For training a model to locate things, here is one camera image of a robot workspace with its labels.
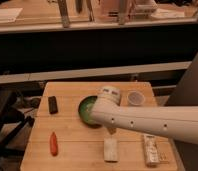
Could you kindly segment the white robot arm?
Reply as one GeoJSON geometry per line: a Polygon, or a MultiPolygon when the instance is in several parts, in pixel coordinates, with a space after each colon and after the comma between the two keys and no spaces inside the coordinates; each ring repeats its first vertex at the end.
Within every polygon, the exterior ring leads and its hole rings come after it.
{"type": "Polygon", "coordinates": [[[90,117],[106,127],[122,128],[198,144],[198,106],[120,106],[121,92],[103,86],[90,117]]]}

